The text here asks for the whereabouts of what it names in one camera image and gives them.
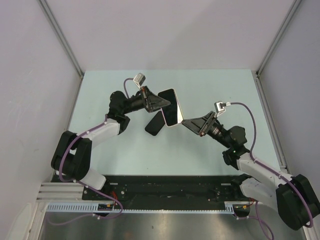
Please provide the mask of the black phone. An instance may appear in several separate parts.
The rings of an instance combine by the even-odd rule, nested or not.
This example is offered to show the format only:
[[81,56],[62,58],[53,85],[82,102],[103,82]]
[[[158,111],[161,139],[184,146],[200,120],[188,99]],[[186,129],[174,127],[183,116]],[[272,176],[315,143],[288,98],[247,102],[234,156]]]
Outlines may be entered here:
[[164,120],[163,114],[161,111],[158,111],[155,114],[155,116],[150,120],[150,122],[146,125],[144,130],[148,134],[155,137],[161,131],[164,125],[165,125],[165,120]]

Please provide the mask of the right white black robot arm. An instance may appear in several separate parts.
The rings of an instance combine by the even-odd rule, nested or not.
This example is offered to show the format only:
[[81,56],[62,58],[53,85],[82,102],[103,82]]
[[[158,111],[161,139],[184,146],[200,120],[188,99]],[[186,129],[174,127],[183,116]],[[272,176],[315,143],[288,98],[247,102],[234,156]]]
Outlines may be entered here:
[[253,198],[278,212],[291,229],[312,228],[314,218],[320,214],[320,202],[309,182],[302,174],[276,170],[255,158],[245,147],[246,131],[241,126],[225,129],[211,111],[199,118],[185,119],[182,125],[200,137],[210,136],[226,147],[222,156],[228,166],[243,172],[236,185],[230,188],[231,196],[242,201]]

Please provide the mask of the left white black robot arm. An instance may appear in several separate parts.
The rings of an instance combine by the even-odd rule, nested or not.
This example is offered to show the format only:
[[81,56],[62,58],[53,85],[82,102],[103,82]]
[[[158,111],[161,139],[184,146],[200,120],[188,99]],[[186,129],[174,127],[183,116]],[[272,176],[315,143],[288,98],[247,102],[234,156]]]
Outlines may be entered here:
[[170,101],[152,93],[147,86],[142,86],[132,97],[126,97],[122,91],[113,92],[102,123],[83,133],[69,130],[62,133],[51,167],[58,172],[63,183],[79,182],[93,188],[93,194],[98,199],[107,199],[111,188],[105,184],[106,177],[91,168],[92,150],[126,130],[130,122],[127,114],[142,109],[153,113],[170,104]]

